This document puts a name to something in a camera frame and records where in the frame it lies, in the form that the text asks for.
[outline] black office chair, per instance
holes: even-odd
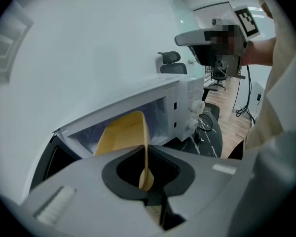
[[[212,84],[212,86],[216,86],[216,87],[219,86],[224,88],[224,90],[226,90],[224,85],[220,83],[221,81],[226,80],[226,74],[224,74],[221,69],[214,68],[211,74],[211,78],[217,81],[216,83]]]
[[[166,62],[172,60],[180,60],[180,55],[177,53],[176,57],[174,56],[174,53],[177,52],[166,52],[166,53],[160,53],[162,54],[163,60],[165,60]],[[187,75],[187,70],[186,70],[186,65],[184,63],[178,62],[178,63],[172,63],[172,64],[165,64],[162,65],[160,67],[160,72],[161,73],[166,73],[166,74],[183,74],[183,75]],[[202,96],[202,101],[205,101],[207,94],[210,90],[213,91],[217,91],[217,88],[215,87],[204,87],[204,93]],[[210,103],[206,103],[205,102],[205,108],[208,108],[209,111],[213,114],[213,116],[215,117],[215,119],[218,121],[219,118],[219,113],[220,113],[220,109],[217,105],[214,104],[210,104]]]

